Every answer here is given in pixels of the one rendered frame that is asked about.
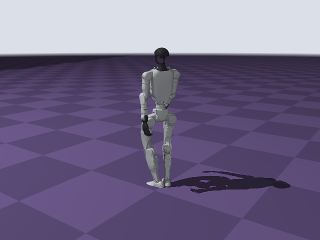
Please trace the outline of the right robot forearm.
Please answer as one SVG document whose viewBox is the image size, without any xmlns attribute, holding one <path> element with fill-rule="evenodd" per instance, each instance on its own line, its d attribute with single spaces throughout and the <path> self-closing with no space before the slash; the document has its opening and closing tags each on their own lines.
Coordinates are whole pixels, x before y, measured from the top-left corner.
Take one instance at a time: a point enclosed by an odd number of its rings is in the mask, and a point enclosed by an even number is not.
<svg viewBox="0 0 320 240">
<path fill-rule="evenodd" d="M 165 101 L 165 102 L 164 102 L 165 107 L 167 107 L 167 106 L 171 103 L 171 101 L 172 101 L 172 99 L 175 97 L 175 95 L 176 95 L 176 94 L 171 95 L 170 98 L 169 98 L 169 101 Z"/>
</svg>

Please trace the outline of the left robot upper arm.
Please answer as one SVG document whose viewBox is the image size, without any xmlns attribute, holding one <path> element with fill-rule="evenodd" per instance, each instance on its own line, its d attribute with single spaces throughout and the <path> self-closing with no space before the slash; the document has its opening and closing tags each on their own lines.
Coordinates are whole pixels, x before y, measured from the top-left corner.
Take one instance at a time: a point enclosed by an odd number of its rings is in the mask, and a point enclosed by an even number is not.
<svg viewBox="0 0 320 240">
<path fill-rule="evenodd" d="M 146 71 L 142 74 L 142 93 L 145 101 L 149 99 L 150 80 L 152 79 L 153 71 Z"/>
</svg>

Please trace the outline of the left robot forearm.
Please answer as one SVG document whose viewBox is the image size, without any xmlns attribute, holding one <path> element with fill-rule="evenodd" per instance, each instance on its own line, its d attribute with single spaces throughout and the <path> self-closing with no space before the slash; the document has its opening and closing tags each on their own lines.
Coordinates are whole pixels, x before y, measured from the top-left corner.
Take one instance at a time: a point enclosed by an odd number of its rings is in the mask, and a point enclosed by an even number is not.
<svg viewBox="0 0 320 240">
<path fill-rule="evenodd" d="M 148 102 L 145 101 L 145 97 L 144 97 L 143 93 L 141 93 L 139 95 L 139 100 L 140 100 L 140 104 L 141 104 L 141 119 L 144 121 L 145 115 L 148 116 Z M 148 116 L 148 118 L 149 118 L 149 116 Z"/>
</svg>

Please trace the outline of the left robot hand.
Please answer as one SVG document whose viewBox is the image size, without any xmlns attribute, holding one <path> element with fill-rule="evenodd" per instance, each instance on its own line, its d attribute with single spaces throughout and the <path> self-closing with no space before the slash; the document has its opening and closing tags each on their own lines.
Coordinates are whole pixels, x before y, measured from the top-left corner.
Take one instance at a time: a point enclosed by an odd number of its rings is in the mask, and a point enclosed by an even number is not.
<svg viewBox="0 0 320 240">
<path fill-rule="evenodd" d="M 148 121 L 149 120 L 148 120 L 148 116 L 147 115 L 144 116 L 144 120 L 141 120 L 141 122 L 143 122 L 142 130 L 144 131 L 144 134 L 149 137 L 149 136 L 151 136 L 153 134 L 150 133 L 150 131 L 149 131 L 149 126 L 147 124 Z"/>
</svg>

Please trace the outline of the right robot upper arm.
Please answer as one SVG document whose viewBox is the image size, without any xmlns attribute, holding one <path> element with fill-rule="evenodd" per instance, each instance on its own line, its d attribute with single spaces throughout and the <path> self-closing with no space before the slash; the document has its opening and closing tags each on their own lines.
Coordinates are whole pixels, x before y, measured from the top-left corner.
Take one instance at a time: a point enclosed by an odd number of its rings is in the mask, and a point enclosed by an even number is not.
<svg viewBox="0 0 320 240">
<path fill-rule="evenodd" d="M 179 82 L 179 78 L 180 78 L 181 74 L 176 69 L 172 69 L 172 70 L 174 73 L 174 77 L 173 77 L 173 88 L 172 88 L 171 95 L 174 95 L 177 92 L 178 82 Z"/>
</svg>

